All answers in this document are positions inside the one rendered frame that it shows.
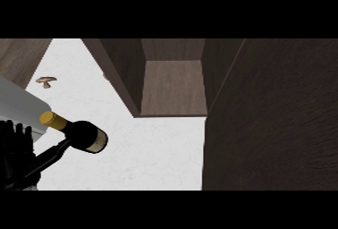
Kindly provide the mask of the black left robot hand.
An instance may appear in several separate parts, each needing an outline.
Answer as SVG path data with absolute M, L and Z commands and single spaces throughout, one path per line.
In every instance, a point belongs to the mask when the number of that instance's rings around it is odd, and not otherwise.
M 41 171 L 62 158 L 70 145 L 63 139 L 34 154 L 31 126 L 0 121 L 0 191 L 37 191 Z

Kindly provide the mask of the dark brown cabinet door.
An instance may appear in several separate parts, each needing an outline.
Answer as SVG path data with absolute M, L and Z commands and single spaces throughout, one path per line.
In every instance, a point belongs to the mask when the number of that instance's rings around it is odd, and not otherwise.
M 338 38 L 243 41 L 205 122 L 202 188 L 338 190 Z

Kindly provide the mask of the dark wine bottle, yellow cap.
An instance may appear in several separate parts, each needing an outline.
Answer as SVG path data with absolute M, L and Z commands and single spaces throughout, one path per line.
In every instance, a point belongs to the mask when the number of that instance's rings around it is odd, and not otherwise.
M 90 122 L 70 122 L 54 112 L 45 111 L 39 116 L 39 123 L 65 134 L 70 146 L 91 154 L 99 153 L 107 144 L 104 131 Z

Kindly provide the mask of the pale grey appliance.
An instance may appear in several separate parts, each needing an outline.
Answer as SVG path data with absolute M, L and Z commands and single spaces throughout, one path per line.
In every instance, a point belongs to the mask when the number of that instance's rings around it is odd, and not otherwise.
M 32 141 L 45 134 L 47 127 L 39 123 L 39 116 L 50 110 L 42 100 L 0 76 L 0 121 L 10 120 L 13 124 L 31 126 Z

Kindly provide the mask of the brown wooden panel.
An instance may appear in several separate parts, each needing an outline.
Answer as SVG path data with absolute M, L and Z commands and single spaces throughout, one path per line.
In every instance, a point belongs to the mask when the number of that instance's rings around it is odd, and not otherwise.
M 0 76 L 26 88 L 50 38 L 0 38 Z

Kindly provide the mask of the open brown wooden cabinet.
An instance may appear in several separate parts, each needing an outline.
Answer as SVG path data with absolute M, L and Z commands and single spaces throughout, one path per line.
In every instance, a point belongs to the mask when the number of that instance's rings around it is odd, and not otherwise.
M 134 117 L 208 115 L 239 38 L 87 38 L 82 43 Z

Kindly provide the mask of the brown mushroom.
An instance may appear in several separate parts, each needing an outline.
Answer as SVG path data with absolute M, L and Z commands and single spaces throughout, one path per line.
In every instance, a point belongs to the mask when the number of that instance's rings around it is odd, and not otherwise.
M 50 88 L 50 81 L 54 81 L 56 80 L 56 77 L 53 77 L 53 76 L 42 76 L 42 77 L 39 77 L 37 80 L 35 80 L 35 82 L 37 83 L 41 83 L 42 84 L 42 87 L 45 88 L 45 89 L 48 89 Z

